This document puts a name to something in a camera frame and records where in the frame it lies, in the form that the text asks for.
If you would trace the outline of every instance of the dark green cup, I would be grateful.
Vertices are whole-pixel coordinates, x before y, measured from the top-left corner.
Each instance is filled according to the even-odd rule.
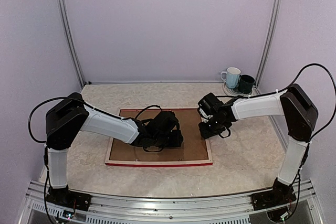
[[[255,83],[255,79],[252,76],[243,74],[240,76],[238,83],[238,91],[243,94],[250,94],[252,92],[252,87]]]

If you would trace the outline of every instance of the vertical metal pole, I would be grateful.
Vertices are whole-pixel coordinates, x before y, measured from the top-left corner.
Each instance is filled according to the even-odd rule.
[[[75,68],[79,84],[83,88],[84,85],[85,85],[85,80],[84,80],[84,76],[83,76],[83,73],[82,73],[82,70],[81,70],[81,67],[80,67],[80,64],[79,64],[77,54],[76,54],[75,46],[73,44],[74,41],[72,39],[72,35],[71,35],[71,31],[70,31],[69,20],[68,20],[68,16],[67,16],[67,10],[66,10],[66,7],[65,7],[65,0],[57,0],[57,2],[58,2],[59,12],[60,12],[60,15],[61,15],[61,20],[62,20],[62,24],[63,24],[63,28],[64,28],[64,33],[65,33],[65,36],[67,38],[67,42],[68,42],[68,46],[69,46],[69,50],[70,50],[72,63],[73,63],[73,66]]]
[[[266,62],[267,62],[267,59],[268,59],[268,56],[269,56],[269,51],[270,51],[270,48],[271,48],[271,44],[272,44],[272,40],[273,40],[273,36],[274,36],[274,32],[275,32],[275,28],[276,28],[276,24],[277,24],[277,20],[278,20],[280,3],[281,3],[281,0],[274,0],[274,2],[273,2],[271,20],[270,20],[269,26],[268,26],[266,42],[265,42],[265,45],[264,45],[264,49],[263,49],[261,61],[260,61],[260,64],[259,64],[258,72],[257,72],[257,75],[256,75],[256,87],[259,86],[262,75],[264,74],[264,71],[265,71]]]

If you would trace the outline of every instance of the cup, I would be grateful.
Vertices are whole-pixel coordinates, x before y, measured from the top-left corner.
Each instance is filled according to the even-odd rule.
[[[248,76],[247,74],[243,74],[240,76],[238,91],[243,94],[250,94],[252,92],[252,87],[255,83],[255,79],[252,76]]]
[[[226,71],[220,72],[221,79],[226,83],[226,86],[229,89],[234,89],[237,87],[239,76],[241,71],[238,68],[228,68]]]

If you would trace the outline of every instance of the beige table surface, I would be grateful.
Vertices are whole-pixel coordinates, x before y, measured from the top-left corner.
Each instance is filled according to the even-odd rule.
[[[216,83],[86,85],[85,101],[117,114],[120,108],[197,107]],[[214,164],[203,167],[134,168],[106,166],[109,138],[80,132],[68,153],[69,188],[139,197],[190,197],[239,193],[272,186],[284,151],[268,117],[237,121],[231,137],[210,138]],[[40,178],[45,181],[45,174]]]

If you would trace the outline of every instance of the lavender backdrop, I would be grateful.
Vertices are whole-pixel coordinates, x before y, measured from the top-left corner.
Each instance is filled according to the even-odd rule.
[[[336,77],[336,0],[282,0],[278,24],[261,91],[285,87],[301,67],[324,64]],[[335,99],[329,77],[314,67],[298,83],[319,110],[317,129],[332,114]],[[285,122],[278,119],[285,135]],[[327,223],[336,219],[336,121],[322,131],[311,145],[303,174],[311,178]]]
[[[87,81],[255,76],[273,0],[66,0]]]
[[[28,136],[37,103],[79,91],[56,0],[0,0],[0,222],[14,223],[31,179],[43,166],[43,145]],[[45,112],[33,130],[45,139]]]

